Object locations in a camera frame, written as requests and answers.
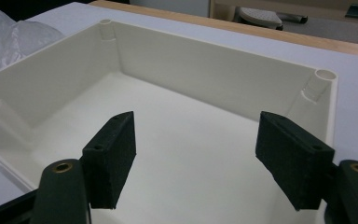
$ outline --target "wooden surface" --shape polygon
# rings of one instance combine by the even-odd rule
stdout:
[[[288,14],[325,18],[328,20],[358,22],[345,15],[352,3],[358,0],[211,0],[211,8],[217,5],[251,7]]]
[[[103,0],[91,2],[90,4],[96,7],[107,7],[116,10],[122,10],[122,11],[137,13],[137,14],[159,17],[159,18],[173,20],[173,21],[182,21],[182,22],[187,22],[197,25],[209,26],[217,29],[223,29],[223,30],[233,31],[237,33],[247,34],[247,35],[256,35],[256,36],[280,40],[288,43],[314,47],[318,49],[328,49],[337,52],[358,55],[358,44],[352,44],[343,41],[314,37],[309,35],[298,35],[298,34],[288,33],[284,31],[276,31],[267,28],[260,28],[260,27],[245,25],[245,24],[239,24],[235,22],[219,21],[219,20],[191,16],[191,15],[186,15],[176,12],[163,11],[163,10],[158,10],[148,7],[124,5],[120,3],[108,2]]]

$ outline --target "plastic bag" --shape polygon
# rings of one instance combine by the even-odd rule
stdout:
[[[0,69],[61,38],[62,33],[46,24],[14,22],[0,11]]]

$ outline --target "clamp jaw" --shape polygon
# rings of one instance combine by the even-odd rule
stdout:
[[[358,223],[358,161],[336,166],[335,150],[290,119],[261,112],[255,154],[293,207],[318,209],[326,223]]]

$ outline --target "wooden table edge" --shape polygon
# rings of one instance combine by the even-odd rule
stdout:
[[[298,44],[298,45],[313,47],[317,49],[328,49],[332,51],[358,55],[358,44],[353,44],[344,41],[332,40],[332,39],[321,38],[321,37],[310,36],[310,35],[293,34],[284,31],[277,31],[267,28],[260,28],[260,27],[245,25],[245,24],[239,24],[235,22],[220,21],[210,18],[186,15],[177,12],[170,12],[170,11],[159,10],[149,7],[138,7],[138,6],[120,4],[120,3],[109,2],[104,0],[94,1],[89,4],[96,7],[106,7],[106,8],[127,11],[136,14],[168,19],[172,21],[182,21],[186,23],[208,26],[212,28],[228,30],[236,33],[246,34],[246,35],[256,35],[260,37],[280,40],[292,44]]]

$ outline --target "white plastic tray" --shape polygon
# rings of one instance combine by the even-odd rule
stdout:
[[[138,155],[95,223],[316,223],[256,159],[257,120],[278,113],[331,144],[336,96],[323,69],[101,21],[0,72],[0,163],[37,188],[45,166],[134,111]]]

